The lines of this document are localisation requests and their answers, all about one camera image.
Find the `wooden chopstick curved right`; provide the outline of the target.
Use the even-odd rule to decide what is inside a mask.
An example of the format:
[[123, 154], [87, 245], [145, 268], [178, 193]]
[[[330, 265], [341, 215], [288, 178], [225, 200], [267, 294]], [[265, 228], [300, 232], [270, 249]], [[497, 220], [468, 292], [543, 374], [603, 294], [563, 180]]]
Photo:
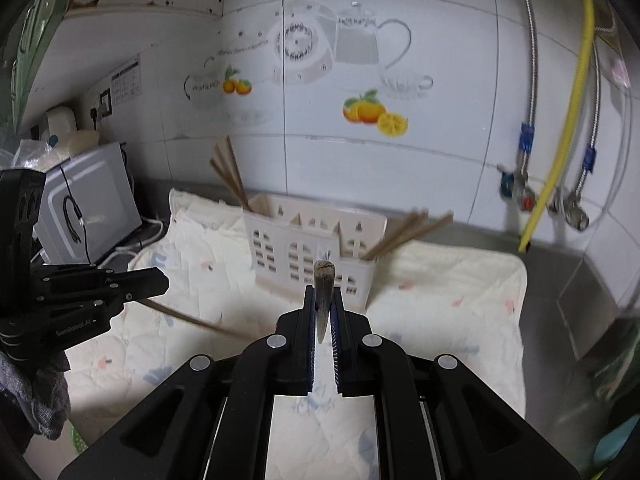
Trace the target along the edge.
[[399, 248], [400, 246], [405, 245], [408, 242], [411, 242], [412, 240], [417, 240], [418, 238], [422, 238], [424, 236], [427, 236], [428, 234], [431, 234], [431, 233], [443, 228], [444, 226], [448, 226], [448, 224], [451, 223], [452, 220], [454, 220], [454, 214], [451, 211], [448, 211], [446, 214], [444, 214], [443, 216], [441, 216], [439, 218], [436, 218], [436, 219], [428, 218], [423, 223], [423, 226], [421, 226], [419, 229], [417, 229], [416, 231], [414, 231], [412, 234], [409, 235], [409, 239], [408, 240], [406, 240], [405, 242], [400, 242], [394, 248], [389, 249], [387, 252], [384, 252], [384, 254], [381, 257], [383, 257], [386, 254], [388, 254], [389, 252], [392, 252], [393, 250]]

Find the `green plastic items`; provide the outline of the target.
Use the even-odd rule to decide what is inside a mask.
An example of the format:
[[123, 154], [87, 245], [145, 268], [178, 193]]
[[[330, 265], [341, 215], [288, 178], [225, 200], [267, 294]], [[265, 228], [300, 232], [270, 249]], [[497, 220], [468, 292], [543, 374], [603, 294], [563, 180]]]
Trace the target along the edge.
[[576, 456], [585, 479], [614, 467], [639, 429], [639, 320], [616, 321], [578, 367], [582, 380], [573, 416]]

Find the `cream patterned quilted mat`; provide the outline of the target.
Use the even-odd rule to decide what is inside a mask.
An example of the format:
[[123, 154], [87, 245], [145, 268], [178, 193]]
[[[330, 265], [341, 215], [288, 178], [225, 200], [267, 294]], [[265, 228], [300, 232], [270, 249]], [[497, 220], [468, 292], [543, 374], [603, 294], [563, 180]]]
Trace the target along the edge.
[[[132, 266], [170, 281], [160, 304], [220, 325], [213, 333], [130, 302], [111, 329], [67, 353], [70, 420], [93, 442], [191, 356], [221, 360], [270, 334], [296, 301], [258, 285], [241, 211], [182, 191], [168, 196], [167, 234]], [[412, 242], [375, 271], [367, 317], [414, 356], [456, 356], [515, 411], [526, 407], [518, 322], [527, 274], [498, 252]], [[270, 479], [373, 479], [373, 404], [335, 390], [331, 347], [316, 357], [314, 390], [274, 404]]]

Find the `wooden chopstick curved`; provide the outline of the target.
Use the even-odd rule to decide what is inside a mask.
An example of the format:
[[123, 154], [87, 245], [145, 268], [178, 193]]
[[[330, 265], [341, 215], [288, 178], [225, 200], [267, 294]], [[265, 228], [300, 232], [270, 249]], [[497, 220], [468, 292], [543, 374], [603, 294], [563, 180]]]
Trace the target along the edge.
[[335, 280], [335, 266], [329, 260], [314, 263], [314, 303], [317, 312], [317, 339], [322, 344], [329, 323]]
[[406, 240], [405, 242], [400, 242], [394, 248], [389, 249], [387, 252], [384, 252], [384, 254], [381, 257], [383, 257], [386, 254], [388, 254], [389, 252], [392, 252], [393, 250], [399, 248], [400, 246], [405, 245], [408, 242], [411, 242], [412, 240], [417, 240], [418, 238], [422, 238], [424, 236], [427, 236], [428, 234], [431, 234], [431, 233], [443, 228], [444, 226], [448, 226], [448, 224], [451, 223], [452, 220], [454, 220], [454, 214], [451, 211], [448, 211], [446, 214], [444, 214], [443, 216], [441, 216], [439, 218], [436, 218], [436, 219], [428, 218], [423, 223], [423, 226], [421, 226], [419, 229], [417, 229], [416, 231], [414, 231], [412, 234], [409, 235], [409, 239], [408, 240]]

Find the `wooden chopstick far right long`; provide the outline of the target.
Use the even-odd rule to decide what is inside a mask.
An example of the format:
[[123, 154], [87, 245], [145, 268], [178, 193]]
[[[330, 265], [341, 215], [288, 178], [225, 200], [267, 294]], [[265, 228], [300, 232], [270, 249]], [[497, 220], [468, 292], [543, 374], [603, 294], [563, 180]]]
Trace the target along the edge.
[[209, 330], [210, 332], [244, 340], [256, 339], [256, 336], [254, 336], [253, 334], [241, 332], [240, 330], [232, 330], [231, 328], [224, 327], [220, 324], [204, 321], [200, 318], [194, 318], [194, 316], [187, 315], [175, 309], [168, 308], [151, 299], [140, 299], [138, 300], [138, 304], [142, 304], [142, 306], [145, 306], [151, 310], [160, 312], [161, 314], [168, 315], [171, 318], [175, 318], [176, 320], [202, 328], [203, 330]]

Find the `wooden chopstick leftmost of bundle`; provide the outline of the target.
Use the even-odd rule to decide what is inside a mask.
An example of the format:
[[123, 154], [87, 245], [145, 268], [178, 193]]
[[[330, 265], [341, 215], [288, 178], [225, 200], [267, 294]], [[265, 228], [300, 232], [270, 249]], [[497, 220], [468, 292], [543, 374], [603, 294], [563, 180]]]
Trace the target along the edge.
[[420, 212], [413, 210], [409, 212], [404, 218], [398, 220], [393, 226], [391, 226], [385, 235], [367, 252], [365, 252], [360, 259], [362, 261], [372, 261], [378, 258], [378, 255], [386, 248], [389, 248], [393, 242], [396, 242], [399, 237], [402, 237], [405, 232], [408, 231], [418, 220], [420, 219]]

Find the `wooden chopstick curved middle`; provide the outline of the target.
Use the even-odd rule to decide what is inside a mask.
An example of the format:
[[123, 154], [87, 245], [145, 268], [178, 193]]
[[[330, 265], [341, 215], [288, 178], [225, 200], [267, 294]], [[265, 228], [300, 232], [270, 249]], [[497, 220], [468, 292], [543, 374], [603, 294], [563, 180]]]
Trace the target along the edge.
[[322, 344], [329, 323], [335, 280], [335, 266], [329, 260], [314, 263], [314, 303], [317, 312], [317, 339]]

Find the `cream perforated utensil holder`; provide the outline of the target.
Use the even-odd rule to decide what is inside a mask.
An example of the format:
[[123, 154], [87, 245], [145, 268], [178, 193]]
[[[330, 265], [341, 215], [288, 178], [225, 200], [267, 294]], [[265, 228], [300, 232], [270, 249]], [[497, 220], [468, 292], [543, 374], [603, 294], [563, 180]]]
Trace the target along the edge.
[[385, 216], [274, 194], [258, 194], [248, 204], [243, 220], [256, 281], [303, 297], [314, 282], [314, 263], [329, 260], [345, 307], [367, 310], [375, 262], [363, 256], [382, 240]]

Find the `grey microwave oven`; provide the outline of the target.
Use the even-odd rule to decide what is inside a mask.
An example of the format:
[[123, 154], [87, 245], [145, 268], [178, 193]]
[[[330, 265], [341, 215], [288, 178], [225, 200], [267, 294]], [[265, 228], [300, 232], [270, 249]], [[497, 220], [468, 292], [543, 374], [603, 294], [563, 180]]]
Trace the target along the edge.
[[35, 236], [47, 264], [98, 263], [142, 220], [117, 143], [47, 172]]

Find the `grey cloth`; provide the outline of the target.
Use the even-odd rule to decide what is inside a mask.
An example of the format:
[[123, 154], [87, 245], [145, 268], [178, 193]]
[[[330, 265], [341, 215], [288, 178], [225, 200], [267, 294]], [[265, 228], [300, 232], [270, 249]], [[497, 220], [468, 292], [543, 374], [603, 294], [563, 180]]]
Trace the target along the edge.
[[35, 433], [51, 441], [58, 440], [70, 417], [69, 370], [64, 351], [40, 364], [17, 362], [1, 353], [1, 391], [17, 402]]

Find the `white wall power socket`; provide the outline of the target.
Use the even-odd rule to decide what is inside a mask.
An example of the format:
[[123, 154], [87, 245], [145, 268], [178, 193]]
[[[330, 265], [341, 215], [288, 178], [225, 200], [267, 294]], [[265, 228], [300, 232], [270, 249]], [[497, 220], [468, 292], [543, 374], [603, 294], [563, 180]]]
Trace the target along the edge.
[[113, 113], [111, 89], [107, 88], [99, 94], [98, 102], [90, 108], [90, 117], [93, 122], [100, 122], [103, 118]]

